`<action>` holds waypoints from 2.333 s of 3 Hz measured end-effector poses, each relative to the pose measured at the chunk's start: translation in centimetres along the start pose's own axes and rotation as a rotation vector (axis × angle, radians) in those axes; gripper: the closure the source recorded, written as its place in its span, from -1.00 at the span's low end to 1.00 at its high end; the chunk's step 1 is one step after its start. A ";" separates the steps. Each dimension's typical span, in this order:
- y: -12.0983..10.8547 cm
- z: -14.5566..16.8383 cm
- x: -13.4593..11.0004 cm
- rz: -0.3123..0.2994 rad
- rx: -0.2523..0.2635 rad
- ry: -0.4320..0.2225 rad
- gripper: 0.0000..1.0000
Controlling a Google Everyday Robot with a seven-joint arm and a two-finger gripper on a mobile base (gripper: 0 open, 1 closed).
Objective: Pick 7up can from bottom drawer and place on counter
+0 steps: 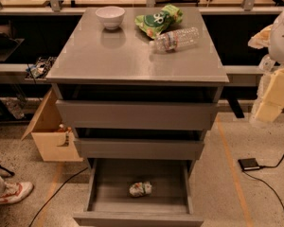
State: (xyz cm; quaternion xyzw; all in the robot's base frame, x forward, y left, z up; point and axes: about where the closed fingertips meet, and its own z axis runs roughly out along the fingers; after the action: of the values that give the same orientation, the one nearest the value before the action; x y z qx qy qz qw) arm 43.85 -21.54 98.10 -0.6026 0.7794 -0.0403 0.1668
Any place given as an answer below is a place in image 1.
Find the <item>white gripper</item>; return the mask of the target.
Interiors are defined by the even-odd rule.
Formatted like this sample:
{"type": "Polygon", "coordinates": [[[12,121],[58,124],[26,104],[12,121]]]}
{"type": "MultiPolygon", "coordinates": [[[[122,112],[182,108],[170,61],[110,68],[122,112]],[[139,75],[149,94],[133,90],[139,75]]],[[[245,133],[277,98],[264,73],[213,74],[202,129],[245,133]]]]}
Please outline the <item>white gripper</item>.
{"type": "MultiPolygon", "coordinates": [[[[268,47],[272,25],[264,27],[253,36],[248,45],[255,49],[268,47]]],[[[263,72],[257,88],[257,99],[252,108],[252,123],[272,123],[284,110],[284,66],[272,72],[275,66],[269,55],[265,55],[259,69],[263,72]]]]}

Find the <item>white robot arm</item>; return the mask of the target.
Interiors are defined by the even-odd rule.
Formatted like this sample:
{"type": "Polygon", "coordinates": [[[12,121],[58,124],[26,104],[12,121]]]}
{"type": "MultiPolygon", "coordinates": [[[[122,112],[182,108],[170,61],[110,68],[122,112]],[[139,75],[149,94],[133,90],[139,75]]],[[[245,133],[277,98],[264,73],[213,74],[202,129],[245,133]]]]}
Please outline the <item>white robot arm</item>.
{"type": "Polygon", "coordinates": [[[275,21],[263,28],[248,42],[250,47],[268,48],[258,65],[263,72],[252,108],[251,122],[274,122],[284,110],[284,9],[275,21]]]}

